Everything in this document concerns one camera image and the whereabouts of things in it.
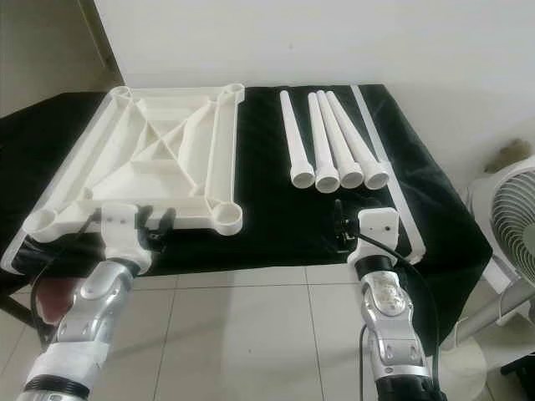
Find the white plastic table leg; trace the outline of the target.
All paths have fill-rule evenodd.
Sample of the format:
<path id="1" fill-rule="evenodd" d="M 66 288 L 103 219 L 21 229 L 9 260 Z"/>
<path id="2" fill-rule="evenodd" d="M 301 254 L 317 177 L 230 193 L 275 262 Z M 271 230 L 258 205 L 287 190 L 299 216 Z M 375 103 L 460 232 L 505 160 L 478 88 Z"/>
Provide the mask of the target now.
<path id="1" fill-rule="evenodd" d="M 329 194 L 340 187 L 338 171 L 335 168 L 334 158 L 331 153 L 328 135 L 326 134 L 324 115 L 318 103 L 316 92 L 307 95 L 309 107 L 309 119 L 311 125 L 311 136 L 313 136 L 313 153 L 316 160 L 316 182 L 314 187 L 318 192 Z"/>
<path id="2" fill-rule="evenodd" d="M 338 172 L 339 184 L 346 190 L 355 190 L 364 183 L 364 175 L 358 163 L 354 160 L 348 142 L 345 141 L 338 119 L 332 110 L 328 95 L 322 90 L 316 92 L 318 106 L 328 136 L 329 145 L 334 158 L 335 169 Z"/>
<path id="3" fill-rule="evenodd" d="M 333 91 L 328 91 L 325 92 L 325 96 L 337 126 L 343 131 L 344 141 L 347 142 L 351 158 L 359 165 L 364 187 L 367 187 L 368 190 L 382 190 L 387 183 L 390 183 L 390 173 L 371 152 L 370 147 L 356 129 L 355 122 L 352 122 L 337 95 Z"/>
<path id="4" fill-rule="evenodd" d="M 286 138 L 289 154 L 290 182 L 299 190 L 307 190 L 316 182 L 313 166 L 309 163 L 304 141 L 299 131 L 297 115 L 287 90 L 279 92 L 280 112 L 283 116 L 284 138 Z"/>

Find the white plastic table top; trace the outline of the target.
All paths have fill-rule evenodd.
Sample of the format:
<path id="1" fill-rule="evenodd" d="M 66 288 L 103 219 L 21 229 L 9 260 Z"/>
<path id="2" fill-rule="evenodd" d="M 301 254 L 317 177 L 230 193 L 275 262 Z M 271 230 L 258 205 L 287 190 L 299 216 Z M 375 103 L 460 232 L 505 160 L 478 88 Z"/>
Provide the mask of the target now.
<path id="1" fill-rule="evenodd" d="M 104 96 L 66 155 L 22 233 L 49 243 L 76 232 L 107 203 L 150 207 L 150 228 L 234 236 L 243 226 L 236 200 L 237 114 L 245 87 L 130 88 Z"/>

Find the black metal table leg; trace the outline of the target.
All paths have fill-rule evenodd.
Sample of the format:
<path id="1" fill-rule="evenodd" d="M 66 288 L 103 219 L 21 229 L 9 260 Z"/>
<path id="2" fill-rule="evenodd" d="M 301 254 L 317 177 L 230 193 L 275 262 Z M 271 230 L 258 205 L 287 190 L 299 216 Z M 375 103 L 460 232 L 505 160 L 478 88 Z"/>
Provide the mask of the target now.
<path id="1" fill-rule="evenodd" d="M 37 331 L 50 331 L 51 329 L 51 326 L 34 314 L 30 307 L 20 304 L 11 295 L 0 296 L 0 310 L 24 325 L 34 327 Z"/>

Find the pink table cover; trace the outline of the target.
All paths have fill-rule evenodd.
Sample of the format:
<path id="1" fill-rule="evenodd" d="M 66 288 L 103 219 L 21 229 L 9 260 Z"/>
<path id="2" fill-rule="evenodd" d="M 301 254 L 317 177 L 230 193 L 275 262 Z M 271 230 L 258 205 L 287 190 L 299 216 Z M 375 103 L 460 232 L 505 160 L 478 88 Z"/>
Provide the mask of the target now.
<path id="1" fill-rule="evenodd" d="M 38 284 L 35 302 L 38 314 L 48 324 L 56 324 L 69 309 L 70 293 L 76 286 L 76 280 L 70 278 L 45 278 Z"/>

